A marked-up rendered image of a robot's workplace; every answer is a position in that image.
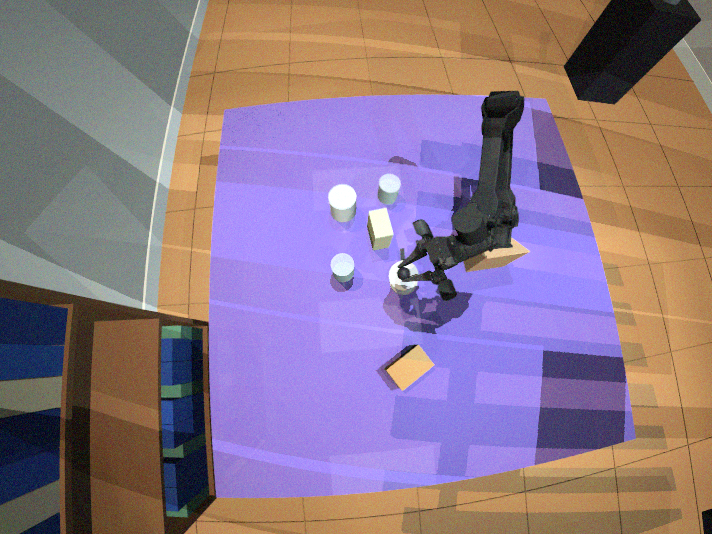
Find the coffee press plunger with black knob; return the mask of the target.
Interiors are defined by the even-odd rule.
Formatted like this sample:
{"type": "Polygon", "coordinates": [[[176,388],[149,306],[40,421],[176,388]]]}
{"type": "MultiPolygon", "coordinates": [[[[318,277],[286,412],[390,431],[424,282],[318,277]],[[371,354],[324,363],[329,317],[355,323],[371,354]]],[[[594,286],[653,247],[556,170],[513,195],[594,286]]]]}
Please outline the coffee press plunger with black knob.
{"type": "Polygon", "coordinates": [[[405,260],[405,248],[400,248],[401,261],[395,263],[389,271],[389,280],[391,288],[400,295],[408,295],[413,292],[417,286],[418,281],[414,282],[403,282],[403,280],[418,275],[417,268],[413,263],[398,268],[398,266],[405,260]]]}

